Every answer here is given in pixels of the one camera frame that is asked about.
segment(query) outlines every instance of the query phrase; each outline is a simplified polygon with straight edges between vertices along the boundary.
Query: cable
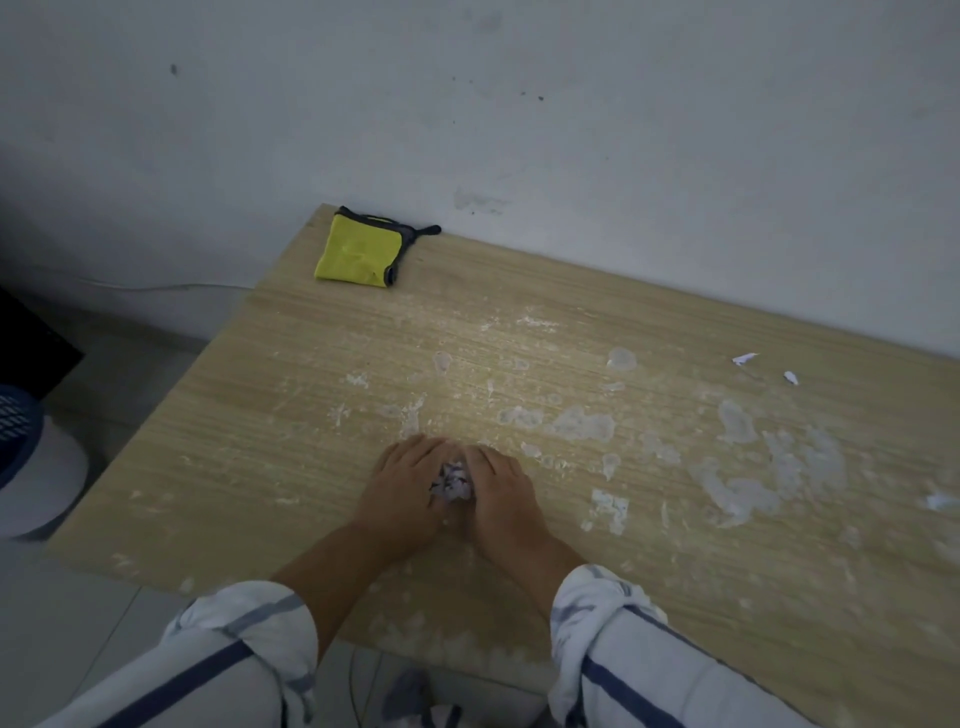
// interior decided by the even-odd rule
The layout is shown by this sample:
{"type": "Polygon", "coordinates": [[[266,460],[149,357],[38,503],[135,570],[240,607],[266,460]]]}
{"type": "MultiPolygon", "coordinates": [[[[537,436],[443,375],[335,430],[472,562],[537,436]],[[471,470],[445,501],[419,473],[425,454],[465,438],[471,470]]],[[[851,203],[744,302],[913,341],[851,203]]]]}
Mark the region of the cable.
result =
{"type": "Polygon", "coordinates": [[[347,669],[347,687],[350,689],[350,707],[353,709],[353,719],[356,721],[357,728],[360,728],[360,715],[357,713],[357,701],[353,697],[353,658],[357,656],[357,645],[353,646],[350,652],[350,664],[347,669]]]}
{"type": "Polygon", "coordinates": [[[108,283],[105,280],[96,280],[88,279],[83,276],[75,276],[72,273],[67,273],[66,271],[59,270],[57,268],[50,268],[46,265],[25,265],[19,266],[26,270],[34,270],[40,273],[47,273],[54,276],[60,276],[62,278],[71,279],[77,283],[82,283],[83,285],[90,285],[95,288],[106,288],[111,291],[126,291],[128,293],[148,293],[151,291],[180,291],[188,290],[190,288],[231,288],[239,291],[252,291],[253,286],[251,285],[239,285],[237,283],[220,283],[217,281],[196,281],[188,283],[162,283],[159,285],[124,285],[122,283],[108,283]]]}

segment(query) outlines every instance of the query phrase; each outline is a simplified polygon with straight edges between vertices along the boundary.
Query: striped sleeve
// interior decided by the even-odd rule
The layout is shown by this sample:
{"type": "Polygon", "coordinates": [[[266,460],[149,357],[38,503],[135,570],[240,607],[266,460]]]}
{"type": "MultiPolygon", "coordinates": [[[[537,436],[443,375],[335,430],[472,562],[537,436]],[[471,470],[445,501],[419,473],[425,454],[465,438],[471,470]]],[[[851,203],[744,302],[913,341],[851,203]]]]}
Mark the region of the striped sleeve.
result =
{"type": "Polygon", "coordinates": [[[197,599],[160,644],[42,726],[308,725],[317,632],[287,587],[250,581],[197,599]]]}
{"type": "Polygon", "coordinates": [[[554,599],[550,635],[560,672],[550,710],[563,726],[813,726],[670,629],[639,586],[602,567],[567,576],[554,599]]]}

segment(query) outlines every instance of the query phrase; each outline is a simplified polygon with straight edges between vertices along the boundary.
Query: wood grain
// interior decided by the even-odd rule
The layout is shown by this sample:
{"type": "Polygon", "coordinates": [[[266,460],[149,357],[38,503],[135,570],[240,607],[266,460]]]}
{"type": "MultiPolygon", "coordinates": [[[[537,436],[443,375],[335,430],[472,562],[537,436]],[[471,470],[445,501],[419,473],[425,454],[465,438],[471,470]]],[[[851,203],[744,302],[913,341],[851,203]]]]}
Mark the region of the wood grain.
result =
{"type": "MultiPolygon", "coordinates": [[[[418,426],[520,457],[558,535],[815,719],[953,724],[960,522],[924,498],[960,495],[957,362],[451,235],[418,242],[393,289],[316,281],[332,212],[84,499],[61,558],[171,591],[264,578],[344,522],[375,456],[418,426]],[[636,368],[610,369],[614,347],[636,368]],[[734,366],[745,352],[760,356],[734,366]],[[723,439],[724,401],[754,441],[723,439]],[[543,424],[502,424],[517,406],[543,424]],[[611,440],[550,434],[571,406],[611,415],[611,440]],[[720,527],[697,469],[774,491],[777,443],[801,492],[720,527]],[[620,458],[609,481],[604,454],[620,458]],[[629,500],[622,534],[595,489],[629,500]]],[[[552,675],[545,625],[453,522],[343,636],[525,688],[552,675]]]]}

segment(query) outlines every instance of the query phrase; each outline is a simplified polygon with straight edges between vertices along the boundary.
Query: white wall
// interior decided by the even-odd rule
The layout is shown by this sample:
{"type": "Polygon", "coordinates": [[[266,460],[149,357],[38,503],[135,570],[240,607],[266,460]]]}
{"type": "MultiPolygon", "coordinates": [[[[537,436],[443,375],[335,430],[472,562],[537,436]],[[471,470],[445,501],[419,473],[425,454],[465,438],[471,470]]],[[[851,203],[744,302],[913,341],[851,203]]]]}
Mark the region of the white wall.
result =
{"type": "Polygon", "coordinates": [[[346,203],[960,354],[958,30],[951,0],[6,0],[2,278],[209,334],[236,293],[21,265],[253,283],[346,203]]]}

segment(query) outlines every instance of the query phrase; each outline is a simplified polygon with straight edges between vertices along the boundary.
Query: zipper pouch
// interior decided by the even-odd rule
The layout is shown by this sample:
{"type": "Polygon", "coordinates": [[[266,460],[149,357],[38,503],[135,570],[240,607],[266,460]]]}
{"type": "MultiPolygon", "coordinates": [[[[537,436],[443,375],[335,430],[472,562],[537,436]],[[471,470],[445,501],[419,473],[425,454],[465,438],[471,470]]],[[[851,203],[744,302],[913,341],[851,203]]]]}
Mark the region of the zipper pouch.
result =
{"type": "Polygon", "coordinates": [[[403,254],[417,238],[440,233],[439,225],[417,229],[341,207],[333,216],[314,277],[388,288],[396,282],[403,254]]]}

